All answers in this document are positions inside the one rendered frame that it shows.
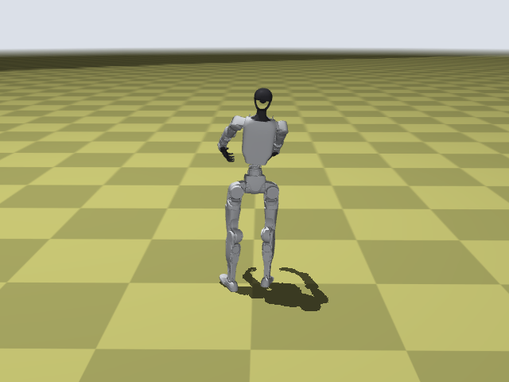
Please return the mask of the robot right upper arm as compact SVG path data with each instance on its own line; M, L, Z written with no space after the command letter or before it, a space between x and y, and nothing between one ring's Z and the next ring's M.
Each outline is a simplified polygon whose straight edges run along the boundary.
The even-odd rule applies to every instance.
M281 145L283 140L285 139L286 135L289 133L288 127L287 127L287 122L283 121L283 120L277 121L276 127L277 127L277 130L276 130L274 143Z

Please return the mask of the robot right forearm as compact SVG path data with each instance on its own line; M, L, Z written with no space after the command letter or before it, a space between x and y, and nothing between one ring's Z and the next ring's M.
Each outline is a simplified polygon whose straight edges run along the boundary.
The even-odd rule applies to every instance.
M284 142L284 140L283 140L283 142ZM282 145L283 145L283 142L282 142L282 144L281 144L281 145L274 144L273 152L278 152L278 154L279 154L279 153L280 153L280 149L281 149L281 147L282 147ZM272 153L273 153L273 152L272 152Z

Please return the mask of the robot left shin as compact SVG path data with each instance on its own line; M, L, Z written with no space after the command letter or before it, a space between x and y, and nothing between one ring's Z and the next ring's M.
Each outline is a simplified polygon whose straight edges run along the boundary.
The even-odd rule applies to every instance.
M227 279L231 282L231 279L235 281L236 266L239 261L241 246L235 244L235 233L228 231L226 238L226 260L227 260Z

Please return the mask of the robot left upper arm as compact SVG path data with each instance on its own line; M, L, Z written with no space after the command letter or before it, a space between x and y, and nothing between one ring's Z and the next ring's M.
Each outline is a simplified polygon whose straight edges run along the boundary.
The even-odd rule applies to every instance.
M239 115L234 116L232 121L230 122L229 126L227 127L227 133L225 136L227 138L235 137L236 132L241 131L241 129L243 129L243 124L245 122L245 119L246 118L241 117Z

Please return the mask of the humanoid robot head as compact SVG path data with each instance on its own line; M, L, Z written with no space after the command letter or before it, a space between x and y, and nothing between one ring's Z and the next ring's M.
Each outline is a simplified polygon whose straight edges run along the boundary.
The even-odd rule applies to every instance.
M269 103L266 108L260 109L257 106L256 100L259 100L260 103L265 103L266 101L269 101ZM254 104L257 108L257 113L254 117L251 117L251 118L255 119L255 121L260 121L260 122L270 121L270 119L268 119L266 116L266 110L270 106L271 101L272 101L272 93L269 89L267 89L267 88L258 89L254 94Z

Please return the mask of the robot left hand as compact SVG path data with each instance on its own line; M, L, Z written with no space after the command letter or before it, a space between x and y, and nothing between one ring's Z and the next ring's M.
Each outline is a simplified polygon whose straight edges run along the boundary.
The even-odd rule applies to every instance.
M220 152L222 152L223 156L227 159L228 162L234 162L235 161L233 158L234 156L229 156L233 153L228 153L227 152L228 149L229 149L228 147L226 149L224 146L222 146L222 147L220 147Z

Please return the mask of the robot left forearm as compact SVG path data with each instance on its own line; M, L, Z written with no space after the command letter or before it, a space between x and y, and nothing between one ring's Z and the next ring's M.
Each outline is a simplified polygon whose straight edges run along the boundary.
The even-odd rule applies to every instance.
M222 136L218 142L218 148L220 150L220 147L224 146L226 149L227 149L227 144L228 142L231 140L231 138L227 138L225 135L227 133L227 127L225 127L223 133L222 133Z

